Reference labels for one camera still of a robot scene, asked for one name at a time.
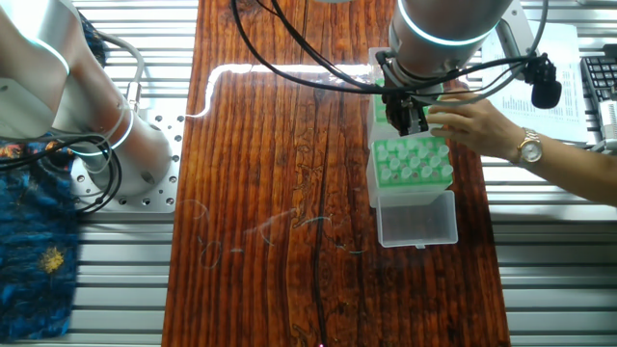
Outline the person's hand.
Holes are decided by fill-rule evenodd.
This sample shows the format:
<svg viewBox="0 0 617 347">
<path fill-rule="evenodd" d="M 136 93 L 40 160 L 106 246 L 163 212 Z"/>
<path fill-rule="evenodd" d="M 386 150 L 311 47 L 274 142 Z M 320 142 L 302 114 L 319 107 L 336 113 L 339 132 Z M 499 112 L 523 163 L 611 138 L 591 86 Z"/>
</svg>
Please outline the person's hand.
<svg viewBox="0 0 617 347">
<path fill-rule="evenodd" d="M 518 146 L 525 138 L 524 130 L 489 100 L 470 102 L 475 97 L 475 93 L 458 89 L 456 94 L 441 98 L 445 106 L 431 106 L 426 120 L 439 125 L 431 134 L 463 144 L 480 155 L 518 162 Z"/>
</svg>

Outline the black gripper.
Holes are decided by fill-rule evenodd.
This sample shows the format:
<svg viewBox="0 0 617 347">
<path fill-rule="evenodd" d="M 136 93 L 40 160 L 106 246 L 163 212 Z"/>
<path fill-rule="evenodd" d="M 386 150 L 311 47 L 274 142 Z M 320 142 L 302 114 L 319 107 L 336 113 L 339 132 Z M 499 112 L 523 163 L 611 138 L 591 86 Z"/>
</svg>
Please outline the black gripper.
<svg viewBox="0 0 617 347">
<path fill-rule="evenodd" d="M 425 118 L 424 109 L 428 103 L 417 100 L 411 93 L 387 92 L 383 94 L 383 102 L 388 109 L 386 115 L 389 123 L 397 130 L 399 135 L 420 134 L 428 131 L 428 122 Z"/>
</svg>

